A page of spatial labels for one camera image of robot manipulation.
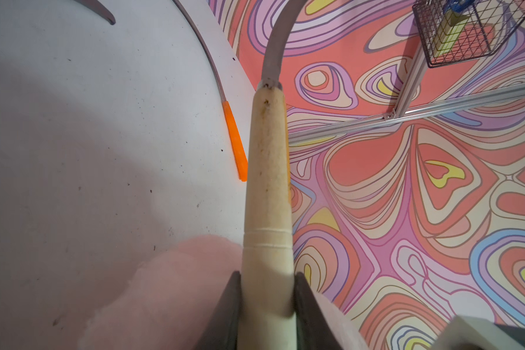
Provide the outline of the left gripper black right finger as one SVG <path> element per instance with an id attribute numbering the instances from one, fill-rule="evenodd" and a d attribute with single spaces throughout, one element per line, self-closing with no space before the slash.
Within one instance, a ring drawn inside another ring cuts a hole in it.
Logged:
<path id="1" fill-rule="evenodd" d="M 302 273 L 295 275 L 294 310 L 298 350 L 341 349 Z"/>

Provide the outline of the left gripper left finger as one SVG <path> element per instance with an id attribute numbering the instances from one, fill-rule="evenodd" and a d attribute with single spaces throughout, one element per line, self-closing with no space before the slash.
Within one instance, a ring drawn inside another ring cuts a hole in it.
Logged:
<path id="1" fill-rule="evenodd" d="M 239 317 L 242 310 L 241 289 L 241 274 L 234 271 L 194 349 L 237 349 Z"/>

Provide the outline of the wooden handled sickle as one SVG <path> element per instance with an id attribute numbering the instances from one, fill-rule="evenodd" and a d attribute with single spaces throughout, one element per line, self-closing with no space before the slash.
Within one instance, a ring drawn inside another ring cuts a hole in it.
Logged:
<path id="1" fill-rule="evenodd" d="M 75 0 L 77 3 L 83 5 L 89 10 L 96 13 L 101 18 L 105 19 L 110 25 L 114 26 L 116 23 L 115 16 L 109 11 L 99 0 Z"/>
<path id="2" fill-rule="evenodd" d="M 287 108 L 279 77 L 305 4 L 289 1 L 276 20 L 252 103 L 238 349 L 297 347 Z"/>

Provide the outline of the pink terry rag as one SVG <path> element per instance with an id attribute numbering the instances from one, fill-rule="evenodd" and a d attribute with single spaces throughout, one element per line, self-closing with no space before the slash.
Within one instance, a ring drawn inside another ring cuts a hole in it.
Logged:
<path id="1" fill-rule="evenodd" d="M 80 349 L 194 349 L 234 271 L 243 244 L 199 236 L 143 265 L 127 290 L 90 320 Z M 341 349 L 365 349 L 355 326 L 314 293 Z"/>

